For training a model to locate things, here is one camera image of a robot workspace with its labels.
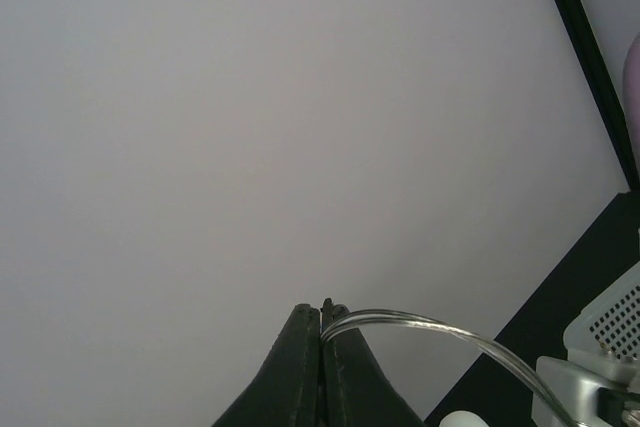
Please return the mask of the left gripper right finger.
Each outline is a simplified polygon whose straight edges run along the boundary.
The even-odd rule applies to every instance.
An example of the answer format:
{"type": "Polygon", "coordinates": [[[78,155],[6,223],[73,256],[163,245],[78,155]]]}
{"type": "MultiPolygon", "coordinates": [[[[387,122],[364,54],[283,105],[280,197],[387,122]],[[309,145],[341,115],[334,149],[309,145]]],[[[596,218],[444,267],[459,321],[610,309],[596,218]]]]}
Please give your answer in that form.
{"type": "Polygon", "coordinates": [[[319,388],[321,426],[421,426],[395,391],[358,330],[324,343],[319,388]]]}

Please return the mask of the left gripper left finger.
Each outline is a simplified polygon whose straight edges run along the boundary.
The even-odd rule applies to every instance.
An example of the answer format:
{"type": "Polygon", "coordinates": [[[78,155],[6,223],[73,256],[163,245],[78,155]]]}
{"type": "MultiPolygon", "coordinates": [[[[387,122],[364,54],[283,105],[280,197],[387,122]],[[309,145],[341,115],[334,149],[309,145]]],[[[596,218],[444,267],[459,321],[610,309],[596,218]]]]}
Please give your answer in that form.
{"type": "Polygon", "coordinates": [[[217,426],[314,426],[319,385],[320,312],[294,307],[258,373],[217,426]]]}

